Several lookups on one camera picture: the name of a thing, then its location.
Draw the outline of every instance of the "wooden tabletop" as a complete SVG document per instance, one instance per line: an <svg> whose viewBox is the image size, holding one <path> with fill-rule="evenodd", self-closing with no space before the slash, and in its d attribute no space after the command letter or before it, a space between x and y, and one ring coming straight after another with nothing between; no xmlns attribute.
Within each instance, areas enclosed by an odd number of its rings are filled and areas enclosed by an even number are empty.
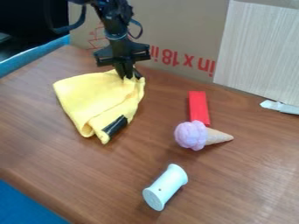
<svg viewBox="0 0 299 224"><path fill-rule="evenodd" d="M139 67L147 85L136 117L103 146L80 136L52 89L103 70L68 46L0 80L2 178L77 223L299 223L298 116L261 108L258 96ZM212 127L232 142L202 151L175 143L189 90L206 91ZM184 167L189 183L156 212L142 190L170 163Z"/></svg>

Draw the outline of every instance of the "red rectangular block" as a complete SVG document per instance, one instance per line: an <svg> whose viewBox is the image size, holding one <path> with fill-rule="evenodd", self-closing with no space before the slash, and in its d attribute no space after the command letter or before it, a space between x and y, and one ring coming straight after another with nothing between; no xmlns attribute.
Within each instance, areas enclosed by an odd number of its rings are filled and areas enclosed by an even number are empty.
<svg viewBox="0 0 299 224"><path fill-rule="evenodd" d="M189 91L190 120L201 121L205 126L210 126L210 116L207 107L205 92Z"/></svg>

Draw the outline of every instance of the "white spool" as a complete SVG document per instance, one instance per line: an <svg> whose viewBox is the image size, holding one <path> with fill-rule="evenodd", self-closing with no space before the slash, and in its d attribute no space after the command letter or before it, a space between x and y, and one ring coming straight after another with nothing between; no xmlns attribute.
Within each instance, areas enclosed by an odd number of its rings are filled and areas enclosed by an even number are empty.
<svg viewBox="0 0 299 224"><path fill-rule="evenodd" d="M183 168L170 164L151 186L143 190L143 198L151 208L162 211L172 195L187 183L188 176Z"/></svg>

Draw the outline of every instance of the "yellow towel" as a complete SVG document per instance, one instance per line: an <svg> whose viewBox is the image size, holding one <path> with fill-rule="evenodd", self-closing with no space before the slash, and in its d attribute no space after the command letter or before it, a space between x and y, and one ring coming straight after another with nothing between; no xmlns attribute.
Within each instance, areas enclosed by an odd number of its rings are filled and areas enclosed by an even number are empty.
<svg viewBox="0 0 299 224"><path fill-rule="evenodd" d="M103 144L115 133L117 121L123 118L122 126L123 120L125 124L132 121L143 98L144 85L143 77L121 79L115 70L83 74L53 84L62 108L79 133L84 137L95 133Z"/></svg>

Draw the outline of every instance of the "pink ice cream scoop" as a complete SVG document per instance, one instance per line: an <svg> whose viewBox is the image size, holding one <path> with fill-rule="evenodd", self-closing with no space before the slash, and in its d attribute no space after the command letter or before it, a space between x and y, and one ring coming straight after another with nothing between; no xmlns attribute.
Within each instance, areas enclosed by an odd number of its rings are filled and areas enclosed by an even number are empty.
<svg viewBox="0 0 299 224"><path fill-rule="evenodd" d="M218 144L233 140L233 136L206 128L200 121L182 122L174 132L176 142L184 147L199 151L208 144Z"/></svg>

